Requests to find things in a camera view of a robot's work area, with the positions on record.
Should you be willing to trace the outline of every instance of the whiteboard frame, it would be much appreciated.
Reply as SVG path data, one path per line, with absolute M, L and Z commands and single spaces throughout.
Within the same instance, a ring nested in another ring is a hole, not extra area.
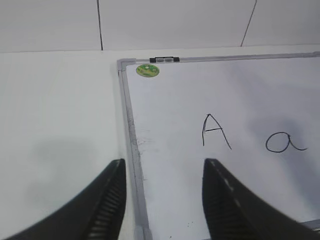
M 260 59 L 291 59 L 291 58 L 315 58 L 320 57 L 320 52 L 308 53 L 284 53 L 284 54 L 260 54 L 260 55 L 233 55 L 233 56 L 213 56 L 213 57 L 183 57 L 179 62 L 156 62 L 156 64 L 179 64 L 198 63 L 215 61 L 234 60 L 260 60 Z M 128 169 L 131 180 L 133 212 L 135 219 L 134 239 L 152 240 L 149 228 L 147 205 L 144 192 L 144 177 L 135 132 L 134 116 L 130 100 L 130 91 L 127 77 L 127 66 L 135 64 L 150 64 L 150 59 L 124 58 L 117 61 L 118 78 L 121 91 L 121 104 L 124 117 L 125 141 L 128 154 Z M 320 229 L 320 219 L 303 222 L 305 226 L 318 230 Z

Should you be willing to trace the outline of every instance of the black marker writing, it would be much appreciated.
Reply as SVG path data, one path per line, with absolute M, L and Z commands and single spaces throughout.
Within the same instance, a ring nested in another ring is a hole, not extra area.
M 207 120 L 208 120 L 209 117 L 211 117 L 215 121 L 215 123 L 218 124 L 218 126 L 219 126 L 218 128 L 213 128 L 213 129 L 206 130 Z M 224 136 L 224 139 L 226 141 L 226 144 L 228 144 L 229 148 L 232 150 L 232 148 L 231 148 L 231 146 L 230 146 L 230 144 L 229 144 L 229 142 L 227 140 L 227 137 L 225 135 L 225 132 L 224 132 L 223 128 L 221 127 L 221 125 L 218 123 L 218 121 L 211 114 L 207 114 L 206 115 L 206 118 L 205 118 L 204 123 L 203 123 L 203 127 L 202 127 L 202 145 L 203 146 L 205 145 L 205 133 L 206 132 L 210 132 L 210 131 L 215 131 L 215 130 L 221 130 L 221 132 L 222 132 L 222 134 Z
M 269 142 L 269 140 L 270 140 L 273 136 L 278 135 L 278 134 L 285 134 L 285 135 L 287 136 L 287 138 L 288 138 L 288 143 L 287 143 L 287 145 L 285 146 L 285 148 L 282 149 L 282 150 L 280 150 L 280 151 L 271 150 L 271 149 L 268 147 L 268 142 Z M 308 149 L 308 148 L 303 148 L 303 149 L 297 148 L 297 147 L 292 143 L 292 141 L 291 141 L 291 136 L 290 136 L 288 133 L 284 132 L 284 131 L 276 132 L 276 133 L 272 134 L 270 137 L 268 137 L 268 139 L 267 139 L 266 142 L 265 142 L 265 148 L 266 148 L 268 151 L 273 152 L 273 153 L 283 153 L 285 150 L 287 150 L 287 148 L 289 147 L 289 144 L 291 144 L 292 147 L 294 147 L 296 150 L 299 150 L 299 151 L 305 151 L 305 150 Z

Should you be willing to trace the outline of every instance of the round sticker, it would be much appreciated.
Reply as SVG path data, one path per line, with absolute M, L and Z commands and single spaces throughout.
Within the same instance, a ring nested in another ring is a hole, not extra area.
M 159 74 L 159 68 L 152 64 L 142 64 L 136 68 L 136 73 L 142 77 L 153 78 Z

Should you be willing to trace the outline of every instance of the black curved piece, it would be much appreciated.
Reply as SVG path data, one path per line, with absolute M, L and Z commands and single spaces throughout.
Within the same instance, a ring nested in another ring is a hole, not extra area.
M 117 240 L 126 197 L 125 160 L 114 160 L 65 206 L 7 240 Z
M 204 162 L 202 204 L 212 240 L 320 240 L 257 197 L 216 159 Z

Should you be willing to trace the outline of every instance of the whiteboard corner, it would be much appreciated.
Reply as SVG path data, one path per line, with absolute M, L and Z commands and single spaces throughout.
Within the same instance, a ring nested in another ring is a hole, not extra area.
M 118 71 L 125 71 L 127 66 L 134 64 L 136 64 L 135 58 L 122 58 L 116 61 Z

